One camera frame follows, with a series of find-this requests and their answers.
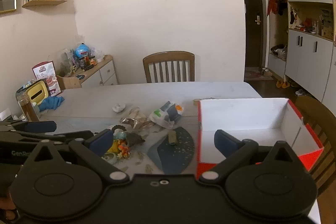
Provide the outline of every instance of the red cloth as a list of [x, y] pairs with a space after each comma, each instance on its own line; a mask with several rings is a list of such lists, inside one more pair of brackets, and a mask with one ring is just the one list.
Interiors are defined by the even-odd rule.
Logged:
[[267, 15], [269, 15], [271, 13], [271, 11], [273, 12], [273, 14], [278, 13], [277, 0], [269, 0], [268, 1]]

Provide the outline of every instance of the red and white box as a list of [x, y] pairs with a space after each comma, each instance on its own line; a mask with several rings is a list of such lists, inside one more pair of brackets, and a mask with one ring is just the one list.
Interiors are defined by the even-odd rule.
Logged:
[[252, 139], [264, 146], [286, 141], [310, 170], [324, 148], [310, 125], [303, 125], [301, 118], [301, 113], [287, 98], [199, 101], [197, 177], [225, 159], [214, 144], [218, 129], [238, 140]]

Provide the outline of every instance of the finger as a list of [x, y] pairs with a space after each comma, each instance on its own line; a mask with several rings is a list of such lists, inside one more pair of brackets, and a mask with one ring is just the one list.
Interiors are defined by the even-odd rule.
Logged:
[[10, 198], [0, 198], [0, 208], [4, 210], [14, 210], [15, 204]]
[[16, 215], [12, 211], [6, 211], [5, 212], [5, 217], [7, 220], [14, 220], [16, 218]]

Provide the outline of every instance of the dark brown door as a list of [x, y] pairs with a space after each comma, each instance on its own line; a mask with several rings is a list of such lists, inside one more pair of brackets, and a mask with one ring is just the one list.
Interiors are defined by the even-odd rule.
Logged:
[[245, 67], [261, 67], [263, 54], [263, 1], [245, 0], [246, 58]]

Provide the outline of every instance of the plastic wrapper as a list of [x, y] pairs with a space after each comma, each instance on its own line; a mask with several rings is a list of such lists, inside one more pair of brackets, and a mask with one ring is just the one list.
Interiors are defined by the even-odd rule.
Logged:
[[181, 118], [184, 108], [168, 101], [149, 115], [149, 119], [167, 129], [173, 129]]
[[139, 107], [132, 108], [126, 117], [120, 120], [121, 124], [130, 125], [134, 131], [141, 131], [154, 125], [153, 122], [142, 113]]

